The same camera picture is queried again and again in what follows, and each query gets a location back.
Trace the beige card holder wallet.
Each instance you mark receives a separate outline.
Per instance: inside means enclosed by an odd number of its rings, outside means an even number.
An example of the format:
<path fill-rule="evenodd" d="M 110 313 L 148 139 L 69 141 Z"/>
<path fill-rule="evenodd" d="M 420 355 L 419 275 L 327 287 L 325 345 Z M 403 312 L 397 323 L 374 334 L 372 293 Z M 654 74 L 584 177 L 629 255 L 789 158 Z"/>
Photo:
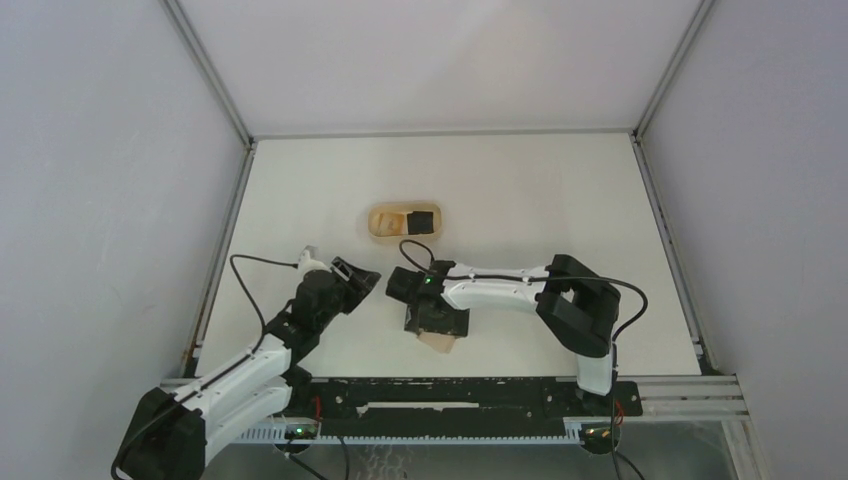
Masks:
<path fill-rule="evenodd" d="M 417 340 L 437 353 L 449 354 L 457 341 L 457 337 L 453 335 L 422 331 L 417 335 Z"/>

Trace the gold VIP card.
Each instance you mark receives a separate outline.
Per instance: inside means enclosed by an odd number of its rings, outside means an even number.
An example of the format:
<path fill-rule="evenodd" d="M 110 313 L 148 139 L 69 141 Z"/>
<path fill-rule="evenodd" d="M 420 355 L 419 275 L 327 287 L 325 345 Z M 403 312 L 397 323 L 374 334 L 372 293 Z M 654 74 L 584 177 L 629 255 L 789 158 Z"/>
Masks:
<path fill-rule="evenodd" d="M 402 236 L 406 232 L 406 215 L 397 212 L 377 214 L 374 235 L 377 237 Z"/>

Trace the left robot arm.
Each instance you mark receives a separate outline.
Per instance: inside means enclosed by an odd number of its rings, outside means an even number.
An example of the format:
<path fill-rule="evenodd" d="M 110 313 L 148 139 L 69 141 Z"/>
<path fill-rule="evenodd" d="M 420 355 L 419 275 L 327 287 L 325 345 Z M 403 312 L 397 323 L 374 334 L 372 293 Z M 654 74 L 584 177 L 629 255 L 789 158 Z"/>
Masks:
<path fill-rule="evenodd" d="M 293 297 L 272 318 L 261 317 L 257 340 L 212 372 L 174 390 L 146 392 L 110 466 L 113 479 L 199 479 L 209 463 L 260 420 L 311 407 L 299 362 L 339 315 L 352 313 L 381 275 L 340 257 L 330 263 L 305 248 L 294 269 Z"/>

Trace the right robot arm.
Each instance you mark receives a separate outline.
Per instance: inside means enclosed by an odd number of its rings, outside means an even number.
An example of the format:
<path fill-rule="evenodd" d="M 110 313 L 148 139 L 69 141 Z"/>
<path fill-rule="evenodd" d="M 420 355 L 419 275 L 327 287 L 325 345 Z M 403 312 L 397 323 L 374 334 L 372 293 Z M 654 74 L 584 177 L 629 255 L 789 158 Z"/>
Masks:
<path fill-rule="evenodd" d="M 529 313 L 541 319 L 577 359 L 578 402 L 592 416 L 618 400 L 613 385 L 612 329 L 621 293 L 572 256 L 544 266 L 503 270 L 434 260 L 414 271 L 396 267 L 386 295 L 406 306 L 405 330 L 463 338 L 474 309 Z"/>

